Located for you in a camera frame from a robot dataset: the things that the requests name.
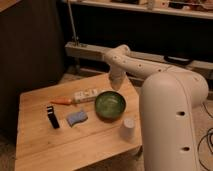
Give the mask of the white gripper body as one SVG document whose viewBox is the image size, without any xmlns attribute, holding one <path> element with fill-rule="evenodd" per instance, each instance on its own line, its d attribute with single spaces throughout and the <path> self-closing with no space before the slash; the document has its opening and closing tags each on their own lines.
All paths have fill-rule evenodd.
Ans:
<svg viewBox="0 0 213 171">
<path fill-rule="evenodd" d="M 111 66 L 110 71 L 109 71 L 109 81 L 111 87 L 115 90 L 118 91 L 121 88 L 121 85 L 123 83 L 123 80 L 126 76 L 126 72 L 116 66 Z"/>
</svg>

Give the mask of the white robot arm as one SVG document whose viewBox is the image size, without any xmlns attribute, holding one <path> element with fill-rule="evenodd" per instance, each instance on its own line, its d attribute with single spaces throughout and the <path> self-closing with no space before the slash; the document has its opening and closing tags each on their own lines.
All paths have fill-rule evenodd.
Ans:
<svg viewBox="0 0 213 171">
<path fill-rule="evenodd" d="M 205 78 L 174 65 L 130 56 L 120 45 L 104 53 L 111 86 L 130 73 L 144 80 L 139 97 L 145 171 L 201 171 L 192 109 L 208 96 Z"/>
</svg>

